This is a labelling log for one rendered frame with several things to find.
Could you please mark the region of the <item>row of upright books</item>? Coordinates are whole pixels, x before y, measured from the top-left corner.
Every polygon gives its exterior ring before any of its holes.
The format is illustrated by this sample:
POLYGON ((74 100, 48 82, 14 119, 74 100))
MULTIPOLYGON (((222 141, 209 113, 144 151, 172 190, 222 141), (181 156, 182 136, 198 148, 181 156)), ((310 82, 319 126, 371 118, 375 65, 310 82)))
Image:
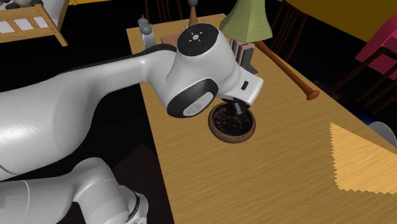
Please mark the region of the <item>row of upright books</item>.
POLYGON ((244 43, 231 39, 230 46, 232 48, 235 61, 238 63, 238 65, 240 65, 252 74, 257 74, 258 71, 251 65, 251 59, 254 52, 254 44, 244 43))

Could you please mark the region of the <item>brown bowl with dark inside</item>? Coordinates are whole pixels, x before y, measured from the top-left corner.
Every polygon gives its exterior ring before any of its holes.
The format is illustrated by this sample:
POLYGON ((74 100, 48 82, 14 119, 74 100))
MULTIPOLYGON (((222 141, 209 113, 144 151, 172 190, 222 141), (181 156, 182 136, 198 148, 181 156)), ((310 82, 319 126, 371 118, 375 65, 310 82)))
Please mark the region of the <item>brown bowl with dark inside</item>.
POLYGON ((255 132, 256 120, 248 109, 245 115, 231 116, 226 102, 212 108, 208 116, 208 126, 212 134, 226 143, 242 143, 255 132))

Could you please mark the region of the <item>lamp with green shade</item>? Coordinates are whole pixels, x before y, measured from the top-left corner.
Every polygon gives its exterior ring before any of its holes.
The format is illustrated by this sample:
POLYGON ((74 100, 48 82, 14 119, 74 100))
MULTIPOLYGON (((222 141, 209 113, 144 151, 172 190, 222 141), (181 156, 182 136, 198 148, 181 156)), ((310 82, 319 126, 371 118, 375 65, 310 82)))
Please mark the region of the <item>lamp with green shade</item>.
POLYGON ((273 37, 265 0, 237 0, 231 12, 221 21, 219 29, 226 37, 245 43, 273 37))

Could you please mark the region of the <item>dark wooden chair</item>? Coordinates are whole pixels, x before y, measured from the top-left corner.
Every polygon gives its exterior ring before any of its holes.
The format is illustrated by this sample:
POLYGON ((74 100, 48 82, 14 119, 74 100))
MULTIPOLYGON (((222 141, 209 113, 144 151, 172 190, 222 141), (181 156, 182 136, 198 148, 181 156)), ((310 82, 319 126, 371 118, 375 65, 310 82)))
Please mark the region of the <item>dark wooden chair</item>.
POLYGON ((394 92, 397 79, 389 79, 396 71, 397 51, 381 46, 335 84, 329 87, 319 81, 314 84, 341 105, 376 115, 397 101, 397 93, 394 92), (385 74, 370 67, 375 61, 385 63, 388 59, 392 63, 390 66, 382 65, 386 68, 385 74))
POLYGON ((151 24, 183 20, 181 0, 144 0, 144 17, 151 24))
POLYGON ((284 61, 288 61, 300 39, 308 15, 297 7, 293 6, 287 0, 282 0, 271 23, 273 37, 270 42, 270 49, 280 54, 285 44, 290 40, 291 44, 286 47, 284 61))

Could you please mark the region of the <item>white round chair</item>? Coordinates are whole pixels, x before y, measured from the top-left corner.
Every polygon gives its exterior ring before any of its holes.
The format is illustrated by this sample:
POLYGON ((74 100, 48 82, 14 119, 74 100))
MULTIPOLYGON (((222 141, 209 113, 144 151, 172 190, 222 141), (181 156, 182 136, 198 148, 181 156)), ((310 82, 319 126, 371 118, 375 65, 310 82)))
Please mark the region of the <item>white round chair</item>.
POLYGON ((397 148, 397 137, 388 125, 383 122, 372 122, 369 127, 397 148))

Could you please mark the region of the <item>grey and white figure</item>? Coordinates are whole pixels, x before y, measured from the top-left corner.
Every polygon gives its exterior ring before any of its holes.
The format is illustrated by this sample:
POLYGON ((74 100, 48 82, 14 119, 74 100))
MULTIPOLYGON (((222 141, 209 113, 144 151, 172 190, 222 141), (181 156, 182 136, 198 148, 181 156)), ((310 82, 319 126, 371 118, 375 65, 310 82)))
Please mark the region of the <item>grey and white figure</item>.
POLYGON ((153 26, 148 22, 148 20, 141 15, 141 18, 137 21, 137 24, 139 25, 139 30, 141 32, 143 48, 146 50, 147 48, 156 45, 153 26))

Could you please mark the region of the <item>wooden cone with grey ball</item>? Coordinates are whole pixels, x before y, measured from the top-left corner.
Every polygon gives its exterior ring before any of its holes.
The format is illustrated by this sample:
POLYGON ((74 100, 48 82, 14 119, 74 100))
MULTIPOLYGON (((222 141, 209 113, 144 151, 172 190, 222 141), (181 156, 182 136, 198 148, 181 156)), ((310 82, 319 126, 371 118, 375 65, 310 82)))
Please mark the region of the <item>wooden cone with grey ball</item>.
POLYGON ((198 4, 198 0, 188 0, 188 4, 190 6, 190 18, 189 18, 188 27, 191 27, 197 24, 197 14, 195 7, 198 4))

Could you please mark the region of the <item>wooden table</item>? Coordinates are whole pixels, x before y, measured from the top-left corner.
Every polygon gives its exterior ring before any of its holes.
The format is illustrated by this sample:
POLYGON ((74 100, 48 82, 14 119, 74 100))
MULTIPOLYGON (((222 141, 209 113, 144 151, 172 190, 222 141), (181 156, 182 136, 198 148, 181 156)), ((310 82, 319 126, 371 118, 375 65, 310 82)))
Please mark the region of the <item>wooden table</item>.
POLYGON ((397 148, 326 94, 307 100, 261 51, 252 64, 264 84, 240 144, 141 85, 175 224, 397 224, 397 148))

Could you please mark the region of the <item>dark robot stand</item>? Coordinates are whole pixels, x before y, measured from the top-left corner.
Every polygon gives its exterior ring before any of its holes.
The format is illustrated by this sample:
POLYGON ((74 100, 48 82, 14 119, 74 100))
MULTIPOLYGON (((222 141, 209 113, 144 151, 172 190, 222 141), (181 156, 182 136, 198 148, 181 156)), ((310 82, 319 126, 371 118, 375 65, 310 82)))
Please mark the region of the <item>dark robot stand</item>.
POLYGON ((148 200, 148 224, 174 224, 157 156, 141 144, 112 168, 119 182, 148 200))

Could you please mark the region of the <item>pink flat box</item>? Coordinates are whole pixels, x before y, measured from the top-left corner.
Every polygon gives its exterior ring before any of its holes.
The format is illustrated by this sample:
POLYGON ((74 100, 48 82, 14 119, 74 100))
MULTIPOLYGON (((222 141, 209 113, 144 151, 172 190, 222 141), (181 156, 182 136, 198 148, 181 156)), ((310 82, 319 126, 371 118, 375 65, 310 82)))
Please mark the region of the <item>pink flat box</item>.
POLYGON ((178 38, 180 37, 181 33, 173 34, 168 36, 162 36, 160 38, 162 44, 170 44, 174 47, 178 47, 178 38))

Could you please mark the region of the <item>wooden bed frame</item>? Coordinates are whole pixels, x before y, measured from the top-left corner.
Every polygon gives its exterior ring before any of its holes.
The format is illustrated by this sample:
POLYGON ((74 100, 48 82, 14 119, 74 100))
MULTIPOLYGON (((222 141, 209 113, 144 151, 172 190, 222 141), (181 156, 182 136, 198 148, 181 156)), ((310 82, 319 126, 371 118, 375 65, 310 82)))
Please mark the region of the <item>wooden bed frame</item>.
POLYGON ((55 36, 62 46, 67 41, 60 32, 67 8, 76 0, 42 0, 44 5, 7 10, 0 0, 0 43, 55 36))

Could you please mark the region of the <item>brown wooden baseball bat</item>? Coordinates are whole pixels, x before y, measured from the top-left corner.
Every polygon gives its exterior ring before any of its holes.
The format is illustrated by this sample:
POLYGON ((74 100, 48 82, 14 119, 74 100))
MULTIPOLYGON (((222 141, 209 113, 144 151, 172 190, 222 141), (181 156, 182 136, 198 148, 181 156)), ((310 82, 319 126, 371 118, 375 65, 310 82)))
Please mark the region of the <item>brown wooden baseball bat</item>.
POLYGON ((311 101, 319 95, 318 90, 312 89, 304 81, 302 81, 288 66, 286 66, 277 55, 273 53, 272 50, 263 42, 256 41, 254 45, 264 53, 268 58, 270 58, 306 95, 306 99, 311 101))

